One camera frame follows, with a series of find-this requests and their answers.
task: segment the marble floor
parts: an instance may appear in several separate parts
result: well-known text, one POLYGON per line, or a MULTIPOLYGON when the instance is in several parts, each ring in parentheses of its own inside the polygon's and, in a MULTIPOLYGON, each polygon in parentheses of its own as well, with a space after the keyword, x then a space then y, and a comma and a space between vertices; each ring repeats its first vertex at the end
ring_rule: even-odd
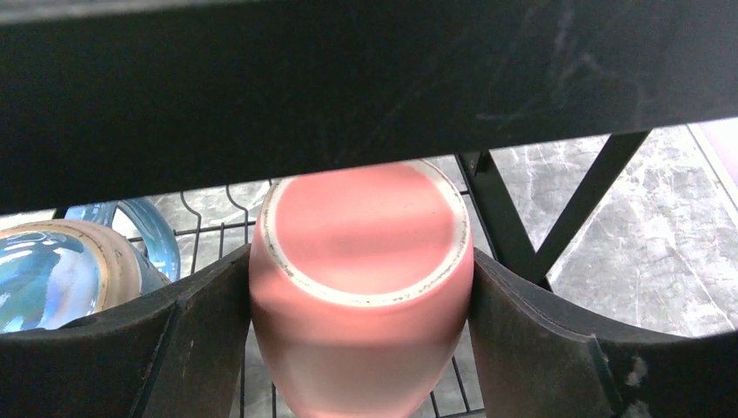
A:
MULTIPOLYGON (((533 244, 546 237, 607 137, 578 138, 493 151, 533 244)), ((460 190, 466 190, 453 157, 431 158, 460 190)), ((180 232, 183 275, 197 271, 242 245, 267 181, 184 192, 151 199, 180 232)), ((476 245, 489 253, 472 207, 476 245)), ((0 218, 0 228, 50 211, 0 218)), ((587 220, 549 279, 554 291, 596 313, 639 327, 699 336, 738 325, 738 211, 725 185, 686 126, 652 132, 587 220)), ((124 216, 114 228, 136 235, 124 216)), ((438 387, 414 415, 433 417, 482 408, 466 330, 438 387)), ((245 416, 272 416, 272 386, 255 339, 245 347, 245 416)), ((238 412, 239 394, 234 396, 238 412)), ((279 417, 294 416, 277 393, 279 417)))

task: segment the diagonal metal support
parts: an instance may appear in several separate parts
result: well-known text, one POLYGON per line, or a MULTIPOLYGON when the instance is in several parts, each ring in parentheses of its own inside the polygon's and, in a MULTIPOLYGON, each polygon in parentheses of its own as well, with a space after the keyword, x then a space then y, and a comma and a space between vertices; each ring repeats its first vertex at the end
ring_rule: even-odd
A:
POLYGON ((649 133, 643 131, 610 136, 540 245, 532 263, 533 275, 526 279, 535 282, 538 278, 545 278, 649 133))
MULTIPOLYGON (((486 155, 481 157, 479 152, 467 152, 456 156, 469 196, 494 258, 520 277, 529 279, 535 272, 531 265, 535 249, 494 158, 489 151, 481 154, 486 155)), ((534 283, 551 290, 546 277, 534 283)))
POLYGON ((497 261, 551 290, 547 273, 620 176, 650 131, 611 135, 536 252, 489 151, 456 156, 497 261))

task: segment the unglazed rim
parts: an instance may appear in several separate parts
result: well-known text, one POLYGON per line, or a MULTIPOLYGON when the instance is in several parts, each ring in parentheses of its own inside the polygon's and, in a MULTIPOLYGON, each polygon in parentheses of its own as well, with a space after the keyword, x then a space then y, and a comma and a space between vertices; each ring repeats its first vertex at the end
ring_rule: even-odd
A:
POLYGON ((386 307, 414 300, 446 281, 464 258, 469 245, 471 229, 469 213, 461 194, 451 180, 434 165, 425 160, 405 161, 415 171, 429 178, 439 190, 453 214, 453 243, 451 251, 423 280, 394 292, 378 294, 349 293, 328 287, 311 279, 295 267, 287 258, 277 239, 277 214, 275 210, 287 186, 296 177, 278 180, 266 194, 259 221, 259 231, 272 260, 282 269, 289 280, 300 290, 311 296, 338 305, 350 307, 386 307))
POLYGON ((109 233, 108 229, 110 228, 84 220, 52 219, 14 226, 1 231, 0 238, 8 238, 21 233, 48 231, 79 239, 94 254, 100 272, 97 304, 91 312, 91 314, 97 314, 134 299, 140 295, 141 289, 142 277, 133 249, 127 244, 125 238, 120 235, 116 237, 113 235, 115 232, 110 230, 109 233), (132 275, 137 279, 134 285, 138 288, 137 290, 132 289, 126 282, 127 278, 132 275))

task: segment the white rim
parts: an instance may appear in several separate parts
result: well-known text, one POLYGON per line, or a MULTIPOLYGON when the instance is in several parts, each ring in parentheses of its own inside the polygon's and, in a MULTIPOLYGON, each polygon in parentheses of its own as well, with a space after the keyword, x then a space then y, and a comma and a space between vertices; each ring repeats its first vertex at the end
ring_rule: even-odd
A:
POLYGON ((404 289, 380 294, 357 294, 333 289, 310 279, 287 259, 285 252, 277 240, 276 211, 279 200, 286 187, 295 179, 285 178, 277 181, 267 193, 259 228, 266 248, 272 259, 282 268, 295 286, 310 295, 339 305, 351 307, 384 307, 400 302, 413 300, 428 293, 446 280, 461 262, 469 244, 469 214, 463 198, 450 179, 438 168, 423 160, 406 161, 403 164, 415 169, 429 178, 438 188, 453 213, 453 244, 451 251, 441 263, 423 280, 404 289))

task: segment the tan rim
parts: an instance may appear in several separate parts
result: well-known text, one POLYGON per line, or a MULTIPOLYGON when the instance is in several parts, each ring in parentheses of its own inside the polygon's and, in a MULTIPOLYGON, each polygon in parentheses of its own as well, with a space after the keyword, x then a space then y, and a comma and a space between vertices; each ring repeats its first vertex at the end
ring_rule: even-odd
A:
POLYGON ((141 272, 128 241, 106 226, 83 220, 53 219, 31 222, 0 231, 0 238, 19 233, 49 231, 82 241, 97 260, 100 286, 93 313, 121 305, 141 294, 141 272))

